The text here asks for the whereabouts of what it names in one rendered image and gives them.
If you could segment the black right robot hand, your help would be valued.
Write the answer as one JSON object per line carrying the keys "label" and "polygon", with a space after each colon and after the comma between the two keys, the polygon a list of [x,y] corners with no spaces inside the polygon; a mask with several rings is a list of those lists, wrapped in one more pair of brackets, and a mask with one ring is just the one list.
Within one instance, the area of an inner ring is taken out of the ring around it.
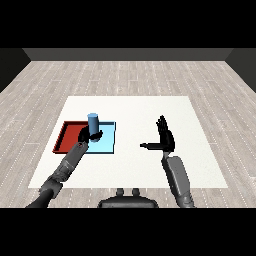
{"label": "black right robot hand", "polygon": [[156,122],[160,136],[159,143],[142,143],[141,147],[148,150],[162,150],[163,152],[173,152],[175,150],[175,141],[172,132],[168,128],[167,121],[161,115]]}

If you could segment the light blue shallow open box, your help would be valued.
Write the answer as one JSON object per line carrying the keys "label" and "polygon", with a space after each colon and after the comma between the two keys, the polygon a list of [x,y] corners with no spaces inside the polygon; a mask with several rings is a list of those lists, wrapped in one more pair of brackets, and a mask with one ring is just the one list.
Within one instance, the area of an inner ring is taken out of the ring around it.
{"label": "light blue shallow open box", "polygon": [[99,129],[103,135],[98,142],[89,142],[88,154],[113,154],[115,146],[116,123],[106,121],[99,123]]}

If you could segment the blue can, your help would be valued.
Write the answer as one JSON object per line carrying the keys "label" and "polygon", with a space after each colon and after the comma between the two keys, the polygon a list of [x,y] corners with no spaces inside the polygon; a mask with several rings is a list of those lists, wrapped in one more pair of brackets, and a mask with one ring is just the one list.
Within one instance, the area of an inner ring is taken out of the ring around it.
{"label": "blue can", "polygon": [[90,141],[97,142],[98,138],[95,137],[95,134],[99,132],[99,120],[98,115],[96,113],[89,113],[88,114],[88,126],[89,126],[89,133],[90,133]]}

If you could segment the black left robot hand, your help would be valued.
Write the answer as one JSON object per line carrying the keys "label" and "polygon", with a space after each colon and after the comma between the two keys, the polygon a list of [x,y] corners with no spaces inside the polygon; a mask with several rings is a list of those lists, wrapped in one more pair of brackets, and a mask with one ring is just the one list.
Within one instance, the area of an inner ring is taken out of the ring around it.
{"label": "black left robot hand", "polygon": [[78,141],[88,143],[90,140],[100,139],[102,137],[102,135],[103,135],[102,131],[99,131],[96,134],[90,134],[89,130],[86,127],[84,127],[81,129],[81,131],[78,135]]}

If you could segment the dark grey robot body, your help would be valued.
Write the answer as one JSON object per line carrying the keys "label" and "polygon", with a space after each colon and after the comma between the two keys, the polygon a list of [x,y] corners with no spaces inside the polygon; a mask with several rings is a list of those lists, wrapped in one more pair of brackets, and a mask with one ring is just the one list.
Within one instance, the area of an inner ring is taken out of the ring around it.
{"label": "dark grey robot body", "polygon": [[131,196],[124,195],[124,189],[118,188],[116,195],[98,204],[98,208],[158,208],[155,200],[142,197],[138,188],[132,189]]}

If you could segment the red shallow open box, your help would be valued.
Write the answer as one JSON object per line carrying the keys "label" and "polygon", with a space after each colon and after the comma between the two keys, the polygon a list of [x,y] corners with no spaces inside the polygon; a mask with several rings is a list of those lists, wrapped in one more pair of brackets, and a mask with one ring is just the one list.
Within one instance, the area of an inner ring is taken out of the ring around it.
{"label": "red shallow open box", "polygon": [[87,121],[65,121],[52,152],[55,154],[67,154],[78,142],[78,135],[81,129],[87,126]]}

